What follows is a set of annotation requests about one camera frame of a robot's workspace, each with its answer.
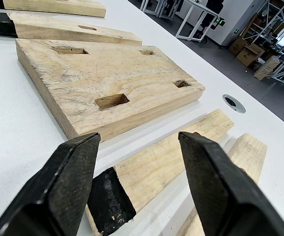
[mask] wood stick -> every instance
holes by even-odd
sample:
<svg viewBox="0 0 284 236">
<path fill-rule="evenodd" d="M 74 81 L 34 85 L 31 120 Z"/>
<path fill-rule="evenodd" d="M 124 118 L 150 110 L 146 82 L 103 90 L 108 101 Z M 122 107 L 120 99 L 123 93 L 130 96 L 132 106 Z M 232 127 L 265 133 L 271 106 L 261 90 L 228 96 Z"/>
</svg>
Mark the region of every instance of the wood stick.
<svg viewBox="0 0 284 236">
<path fill-rule="evenodd" d="M 93 0 L 0 0 L 0 8 L 105 17 L 105 7 Z"/>
<path fill-rule="evenodd" d="M 0 35 L 31 39 L 142 45 L 133 33 L 52 17 L 0 12 Z"/>
<path fill-rule="evenodd" d="M 255 183 L 258 183 L 266 151 L 267 145 L 246 133 L 237 139 L 228 156 L 235 165 L 243 169 Z M 194 208 L 177 236 L 204 235 L 199 215 Z"/>
<path fill-rule="evenodd" d="M 180 130 L 217 141 L 234 123 L 215 110 Z M 87 214 L 96 235 L 109 235 L 131 220 L 185 170 L 178 132 L 94 178 Z"/>
</svg>

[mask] wood grain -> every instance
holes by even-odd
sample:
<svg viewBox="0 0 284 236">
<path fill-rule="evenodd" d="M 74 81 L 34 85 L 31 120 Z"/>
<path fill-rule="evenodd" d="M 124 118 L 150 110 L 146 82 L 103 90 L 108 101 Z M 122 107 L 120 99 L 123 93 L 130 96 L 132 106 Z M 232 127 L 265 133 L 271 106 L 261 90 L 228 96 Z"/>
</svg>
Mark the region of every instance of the wood grain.
<svg viewBox="0 0 284 236">
<path fill-rule="evenodd" d="M 243 134 L 231 148 L 228 157 L 238 167 L 242 168 L 255 183 L 258 183 L 267 145 L 251 134 Z M 204 236 L 203 227 L 196 209 L 193 209 L 180 228 L 177 236 Z"/>
<path fill-rule="evenodd" d="M 19 38 L 142 45 L 130 32 L 16 12 L 10 13 L 9 18 Z"/>
<path fill-rule="evenodd" d="M 68 138 L 100 132 L 102 141 L 110 139 L 204 91 L 153 46 L 33 39 L 16 39 L 16 45 L 21 64 Z M 180 80 L 188 86 L 174 84 Z M 111 107 L 99 107 L 110 96 Z"/>
<path fill-rule="evenodd" d="M 198 132 L 217 141 L 233 126 L 221 110 L 215 110 L 180 131 Z M 185 170 L 178 132 L 122 161 L 114 169 L 135 211 L 139 212 Z M 92 228 L 98 232 L 94 220 L 89 215 Z"/>
<path fill-rule="evenodd" d="M 3 0 L 9 10 L 42 11 L 105 17 L 105 7 L 93 0 Z"/>
</svg>

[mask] white tabletop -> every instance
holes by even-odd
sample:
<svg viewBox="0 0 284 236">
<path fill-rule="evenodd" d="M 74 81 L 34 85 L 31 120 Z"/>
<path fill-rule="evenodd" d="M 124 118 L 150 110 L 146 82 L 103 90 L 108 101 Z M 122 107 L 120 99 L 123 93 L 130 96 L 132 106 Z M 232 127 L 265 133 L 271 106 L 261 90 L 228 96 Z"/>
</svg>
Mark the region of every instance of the white tabletop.
<svg viewBox="0 0 284 236">
<path fill-rule="evenodd" d="M 197 117 L 220 108 L 235 123 L 221 141 L 225 150 L 246 132 L 268 145 L 259 186 L 284 219 L 284 122 L 127 0 L 100 1 L 107 9 L 105 19 L 40 14 L 134 32 L 144 45 L 160 48 L 202 83 L 206 91 L 197 102 L 103 142 L 95 176 Z M 237 98 L 247 112 L 232 110 L 224 103 L 223 94 Z M 14 39 L 0 37 L 0 215 L 64 141 L 65 135 L 17 59 Z M 134 221 L 114 235 L 175 235 L 193 207 L 186 183 L 182 173 Z M 86 217 L 78 234 L 91 235 Z"/>
</svg>

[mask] gray floor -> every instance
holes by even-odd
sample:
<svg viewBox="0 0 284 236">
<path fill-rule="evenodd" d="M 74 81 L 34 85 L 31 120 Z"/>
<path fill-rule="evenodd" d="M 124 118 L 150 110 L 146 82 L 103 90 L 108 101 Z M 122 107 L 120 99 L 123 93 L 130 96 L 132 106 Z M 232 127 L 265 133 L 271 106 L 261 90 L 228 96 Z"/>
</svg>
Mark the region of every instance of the gray floor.
<svg viewBox="0 0 284 236">
<path fill-rule="evenodd" d="M 141 5 L 139 0 L 129 1 L 138 8 Z M 182 23 L 177 16 L 174 16 L 171 22 L 153 15 L 148 16 L 173 35 L 177 33 Z M 183 31 L 189 32 L 191 29 L 190 25 L 186 25 Z M 284 121 L 284 84 L 273 79 L 257 80 L 253 77 L 252 69 L 237 61 L 235 55 L 226 47 L 220 47 L 211 40 L 208 40 L 206 44 L 181 41 Z"/>
</svg>

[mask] wooden block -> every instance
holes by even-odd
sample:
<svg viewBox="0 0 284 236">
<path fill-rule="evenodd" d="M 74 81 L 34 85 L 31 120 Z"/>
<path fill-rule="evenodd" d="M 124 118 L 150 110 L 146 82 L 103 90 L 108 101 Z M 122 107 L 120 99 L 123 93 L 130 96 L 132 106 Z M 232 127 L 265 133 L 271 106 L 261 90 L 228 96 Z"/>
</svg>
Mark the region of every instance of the wooden block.
<svg viewBox="0 0 284 236">
<path fill-rule="evenodd" d="M 130 32 L 15 12 L 9 17 L 19 38 L 142 45 Z"/>
<path fill-rule="evenodd" d="M 105 17 L 105 7 L 93 0 L 3 0 L 5 9 Z"/>
<path fill-rule="evenodd" d="M 251 134 L 244 134 L 238 138 L 228 156 L 238 167 L 244 169 L 255 183 L 258 183 L 267 145 Z"/>
<path fill-rule="evenodd" d="M 244 134 L 237 139 L 228 156 L 236 166 L 243 169 L 255 183 L 258 183 L 266 151 L 267 145 L 251 134 Z M 193 209 L 177 236 L 204 235 L 197 210 Z"/>
<path fill-rule="evenodd" d="M 0 12 L 0 35 L 17 38 L 142 45 L 133 33 L 52 17 Z"/>
<path fill-rule="evenodd" d="M 158 48 L 16 39 L 20 62 L 68 138 L 110 139 L 199 99 L 204 87 Z"/>
<path fill-rule="evenodd" d="M 182 131 L 198 132 L 214 141 L 233 122 L 215 110 Z M 96 235 L 109 235 L 128 222 L 170 184 L 185 166 L 178 132 L 109 168 L 94 178 L 87 214 Z"/>
</svg>

